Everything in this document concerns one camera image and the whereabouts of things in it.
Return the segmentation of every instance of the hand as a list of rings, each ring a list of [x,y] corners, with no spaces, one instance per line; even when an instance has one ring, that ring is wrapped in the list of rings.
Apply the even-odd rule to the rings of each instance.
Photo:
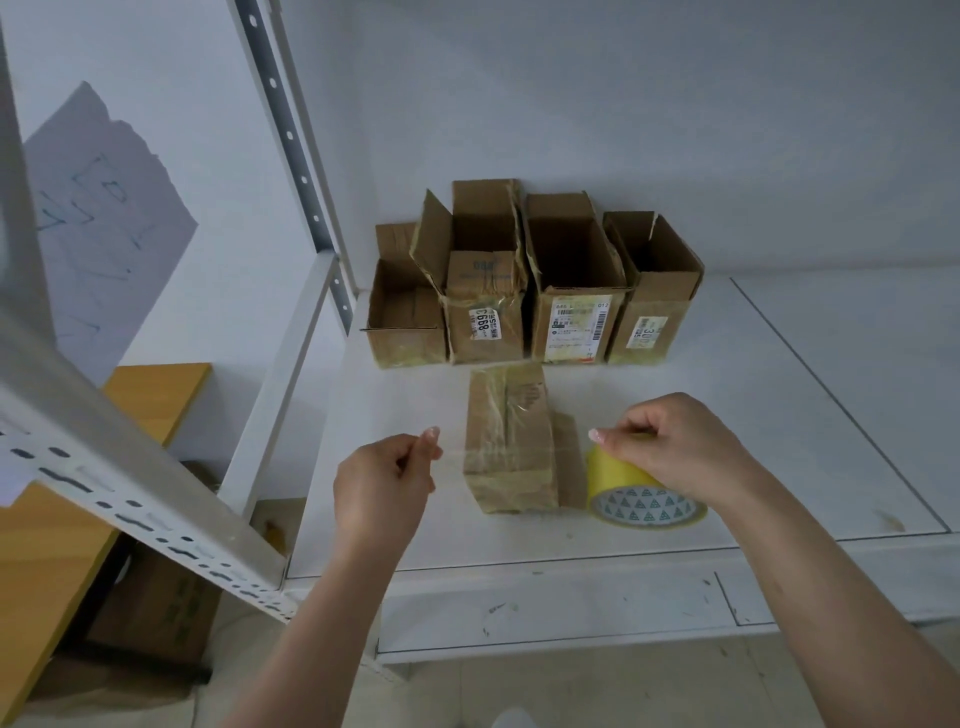
[[[657,436],[637,438],[636,432]],[[616,427],[592,429],[589,437],[665,487],[713,507],[766,473],[720,418],[686,394],[635,404]]]
[[[394,435],[357,449],[340,464],[333,481],[335,550],[359,549],[396,565],[435,490],[430,463],[444,453],[439,436],[437,427],[420,437]]]

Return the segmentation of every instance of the tiled floor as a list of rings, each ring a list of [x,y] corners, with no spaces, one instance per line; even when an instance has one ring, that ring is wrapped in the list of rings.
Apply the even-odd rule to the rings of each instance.
[[[281,629],[225,598],[210,639],[213,680],[194,700],[112,716],[25,716],[15,726],[214,728]],[[932,630],[929,637],[960,666],[960,630]],[[361,673],[345,725],[489,728],[514,705],[540,728],[822,725],[779,635],[428,663],[415,666],[399,686]]]

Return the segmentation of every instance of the packing tape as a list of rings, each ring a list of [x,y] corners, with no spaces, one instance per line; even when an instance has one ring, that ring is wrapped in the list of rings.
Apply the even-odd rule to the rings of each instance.
[[[596,446],[587,453],[587,510],[628,528],[690,525],[707,514],[703,503],[667,490],[646,471]]]

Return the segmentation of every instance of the white label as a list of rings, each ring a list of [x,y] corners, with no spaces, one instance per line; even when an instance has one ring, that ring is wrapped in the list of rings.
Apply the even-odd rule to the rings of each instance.
[[[470,310],[470,338],[473,340],[502,339],[500,317],[495,308],[472,308]]]
[[[564,296],[553,300],[544,361],[593,361],[610,313],[610,296]]]
[[[634,332],[630,334],[627,349],[653,349],[657,344],[657,337],[666,326],[668,316],[640,316],[636,321]]]

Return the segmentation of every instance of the person's right arm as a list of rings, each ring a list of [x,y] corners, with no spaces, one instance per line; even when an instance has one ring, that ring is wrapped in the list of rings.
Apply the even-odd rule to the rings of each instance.
[[[960,726],[957,672],[701,402],[636,404],[590,438],[720,515],[827,726]]]

